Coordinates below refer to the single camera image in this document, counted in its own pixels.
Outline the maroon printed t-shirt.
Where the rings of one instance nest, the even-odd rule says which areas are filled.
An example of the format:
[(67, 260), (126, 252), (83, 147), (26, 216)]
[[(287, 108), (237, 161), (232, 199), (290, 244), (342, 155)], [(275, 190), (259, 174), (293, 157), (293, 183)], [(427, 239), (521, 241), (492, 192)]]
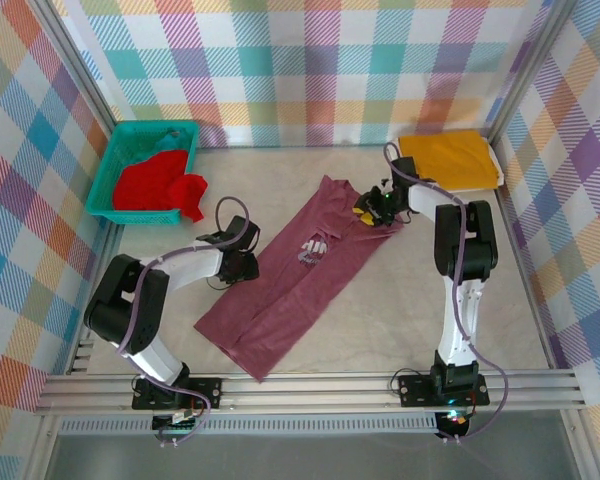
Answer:
[(354, 214), (359, 194), (324, 176), (316, 192), (258, 255), (257, 279), (234, 286), (195, 329), (263, 380), (400, 226)]

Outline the teal plastic basket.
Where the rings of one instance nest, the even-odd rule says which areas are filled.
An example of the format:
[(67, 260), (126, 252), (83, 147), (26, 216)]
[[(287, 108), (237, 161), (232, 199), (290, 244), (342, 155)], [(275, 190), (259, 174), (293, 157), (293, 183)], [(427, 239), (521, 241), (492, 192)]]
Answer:
[(118, 123), (111, 135), (86, 201), (86, 210), (118, 225), (173, 225), (179, 209), (116, 210), (113, 194), (125, 168), (148, 160), (170, 146), (187, 151), (184, 172), (190, 174), (196, 157), (199, 125), (192, 120), (138, 120)]

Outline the red t-shirt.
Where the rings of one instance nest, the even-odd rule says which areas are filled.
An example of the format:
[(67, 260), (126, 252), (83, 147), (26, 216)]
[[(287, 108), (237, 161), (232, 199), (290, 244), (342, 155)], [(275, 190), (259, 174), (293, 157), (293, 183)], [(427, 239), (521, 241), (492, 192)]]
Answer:
[(123, 224), (169, 225), (183, 218), (204, 219), (200, 202), (208, 188), (187, 170), (189, 153), (163, 151), (126, 167), (112, 193), (112, 207)]

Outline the teal t-shirt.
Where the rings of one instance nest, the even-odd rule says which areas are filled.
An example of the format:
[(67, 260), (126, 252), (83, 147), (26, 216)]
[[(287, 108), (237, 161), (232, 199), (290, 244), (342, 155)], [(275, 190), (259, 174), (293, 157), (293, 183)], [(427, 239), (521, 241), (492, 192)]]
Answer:
[(187, 132), (169, 130), (154, 146), (156, 152), (190, 149), (190, 137)]

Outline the small controller circuit board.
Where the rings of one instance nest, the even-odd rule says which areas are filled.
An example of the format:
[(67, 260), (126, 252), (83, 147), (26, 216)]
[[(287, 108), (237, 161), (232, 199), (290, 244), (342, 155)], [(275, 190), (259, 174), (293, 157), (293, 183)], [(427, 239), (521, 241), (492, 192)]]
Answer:
[(474, 416), (474, 410), (448, 412), (437, 412), (435, 414), (437, 436), (440, 438), (462, 437), (468, 434), (470, 420)]
[(174, 432), (184, 435), (197, 426), (202, 413), (202, 410), (186, 409), (154, 415), (151, 421), (151, 430), (155, 433)]

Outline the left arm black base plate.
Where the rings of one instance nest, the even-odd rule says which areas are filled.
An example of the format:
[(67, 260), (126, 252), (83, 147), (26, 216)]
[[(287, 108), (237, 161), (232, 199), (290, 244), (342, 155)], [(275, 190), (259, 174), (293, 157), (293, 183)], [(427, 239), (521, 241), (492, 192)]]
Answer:
[(166, 411), (189, 408), (200, 410), (205, 406), (200, 395), (209, 400), (212, 409), (218, 409), (222, 394), (222, 380), (213, 377), (189, 377), (170, 388), (137, 377), (132, 381), (131, 386), (133, 410)]

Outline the long aluminium base rail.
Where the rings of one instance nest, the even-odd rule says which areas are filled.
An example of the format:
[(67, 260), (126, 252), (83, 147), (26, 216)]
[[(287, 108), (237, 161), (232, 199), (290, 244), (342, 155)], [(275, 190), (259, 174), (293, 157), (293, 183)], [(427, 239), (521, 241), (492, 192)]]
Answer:
[[(402, 410), (398, 376), (391, 372), (324, 372), (273, 374), (257, 382), (246, 374), (201, 374), (220, 378), (222, 394), (216, 414), (395, 413)], [(488, 406), (430, 408), (410, 411), (579, 410), (585, 401), (570, 370), (514, 370), (505, 376), (484, 374)], [(133, 375), (61, 375), (50, 377), (36, 414), (130, 414)]]

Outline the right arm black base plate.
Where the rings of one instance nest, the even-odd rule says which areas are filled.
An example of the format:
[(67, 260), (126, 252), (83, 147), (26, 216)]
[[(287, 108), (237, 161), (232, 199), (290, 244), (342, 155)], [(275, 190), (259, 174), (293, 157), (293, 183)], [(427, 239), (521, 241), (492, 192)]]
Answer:
[(488, 406), (489, 393), (485, 377), (477, 377), (476, 385), (443, 388), (423, 374), (398, 377), (398, 393), (402, 407), (457, 408)]

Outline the aluminium frame post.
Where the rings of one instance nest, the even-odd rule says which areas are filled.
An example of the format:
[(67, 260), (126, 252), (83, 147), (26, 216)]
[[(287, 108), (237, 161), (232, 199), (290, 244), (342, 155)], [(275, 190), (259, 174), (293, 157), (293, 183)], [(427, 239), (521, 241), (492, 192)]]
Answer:
[(485, 133), (492, 147), (496, 146), (506, 132), (516, 109), (577, 3), (578, 0), (541, 0), (540, 8), (516, 52), (503, 88), (488, 116)]
[(109, 138), (116, 120), (52, 0), (26, 0), (90, 111)]

